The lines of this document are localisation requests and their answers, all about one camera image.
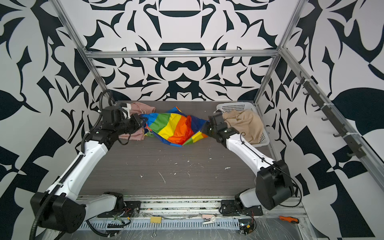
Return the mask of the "white plastic basket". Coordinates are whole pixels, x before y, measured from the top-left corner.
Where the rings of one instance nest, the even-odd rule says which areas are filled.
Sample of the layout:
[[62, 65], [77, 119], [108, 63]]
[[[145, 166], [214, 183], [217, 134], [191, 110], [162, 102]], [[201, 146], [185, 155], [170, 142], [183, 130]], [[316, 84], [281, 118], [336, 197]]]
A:
[[239, 133], [244, 133], [246, 140], [255, 148], [267, 146], [270, 143], [263, 121], [252, 103], [218, 104], [216, 112], [222, 112], [227, 126], [235, 128]]

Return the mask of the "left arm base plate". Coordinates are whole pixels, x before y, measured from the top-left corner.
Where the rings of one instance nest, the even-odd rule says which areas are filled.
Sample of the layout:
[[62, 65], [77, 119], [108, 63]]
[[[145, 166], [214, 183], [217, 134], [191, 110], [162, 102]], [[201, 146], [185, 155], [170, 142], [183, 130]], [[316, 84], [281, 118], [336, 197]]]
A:
[[114, 217], [133, 217], [140, 213], [141, 201], [124, 201], [120, 207], [115, 207], [112, 211], [97, 215], [98, 218], [114, 218]]

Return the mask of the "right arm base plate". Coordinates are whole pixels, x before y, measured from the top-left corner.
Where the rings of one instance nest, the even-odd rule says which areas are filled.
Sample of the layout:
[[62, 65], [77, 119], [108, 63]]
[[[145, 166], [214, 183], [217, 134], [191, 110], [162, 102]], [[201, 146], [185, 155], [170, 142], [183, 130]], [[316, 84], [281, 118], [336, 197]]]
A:
[[251, 215], [258, 217], [263, 215], [263, 209], [262, 206], [246, 208], [237, 200], [221, 200], [219, 213], [227, 217], [240, 215]]

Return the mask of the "multicolour shorts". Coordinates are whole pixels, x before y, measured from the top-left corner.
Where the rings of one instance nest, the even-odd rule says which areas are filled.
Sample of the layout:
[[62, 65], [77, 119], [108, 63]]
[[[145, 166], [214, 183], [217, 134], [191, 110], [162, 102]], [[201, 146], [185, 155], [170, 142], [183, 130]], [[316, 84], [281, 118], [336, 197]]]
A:
[[177, 107], [166, 113], [151, 113], [141, 117], [146, 120], [144, 129], [147, 135], [166, 145], [182, 147], [208, 137], [202, 132], [206, 120], [185, 115]]

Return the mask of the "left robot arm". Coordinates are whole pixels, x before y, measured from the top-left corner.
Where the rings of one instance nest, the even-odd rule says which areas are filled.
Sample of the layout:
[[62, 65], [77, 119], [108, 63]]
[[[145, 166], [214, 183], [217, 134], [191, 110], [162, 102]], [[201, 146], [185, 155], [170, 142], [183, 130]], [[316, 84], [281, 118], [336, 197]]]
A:
[[105, 192], [89, 199], [78, 201], [80, 190], [98, 162], [123, 134], [133, 134], [141, 129], [146, 120], [137, 114], [107, 119], [100, 126], [87, 132], [81, 141], [81, 151], [65, 172], [43, 193], [31, 198], [35, 220], [30, 236], [34, 240], [39, 227], [74, 233], [83, 224], [107, 212], [122, 213], [125, 207], [122, 194]]

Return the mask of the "pink shorts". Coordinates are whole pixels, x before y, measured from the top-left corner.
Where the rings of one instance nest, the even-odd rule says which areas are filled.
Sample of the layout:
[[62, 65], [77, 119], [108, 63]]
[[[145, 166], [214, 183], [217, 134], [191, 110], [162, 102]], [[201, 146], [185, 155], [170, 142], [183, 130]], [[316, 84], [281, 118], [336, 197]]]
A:
[[156, 108], [144, 103], [134, 102], [131, 103], [130, 116], [134, 115], [134, 123], [139, 123], [141, 128], [132, 134], [122, 134], [119, 136], [120, 140], [133, 140], [133, 141], [142, 141], [145, 138], [145, 130], [142, 128], [143, 119], [140, 118], [140, 115], [152, 114], [155, 113]]

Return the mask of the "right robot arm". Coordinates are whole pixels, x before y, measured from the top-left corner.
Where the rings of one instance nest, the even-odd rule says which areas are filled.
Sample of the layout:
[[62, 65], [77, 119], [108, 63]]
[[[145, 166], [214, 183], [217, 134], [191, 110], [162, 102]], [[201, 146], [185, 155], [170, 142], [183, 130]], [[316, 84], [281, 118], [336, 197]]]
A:
[[262, 206], [267, 210], [277, 206], [295, 208], [302, 203], [303, 194], [299, 191], [298, 203], [290, 206], [283, 204], [295, 193], [296, 181], [291, 177], [288, 165], [282, 160], [275, 161], [261, 153], [246, 141], [245, 133], [229, 128], [225, 122], [217, 124], [213, 120], [204, 124], [202, 133], [214, 138], [238, 156], [256, 176], [254, 188], [235, 196], [235, 204], [239, 212], [256, 206]]

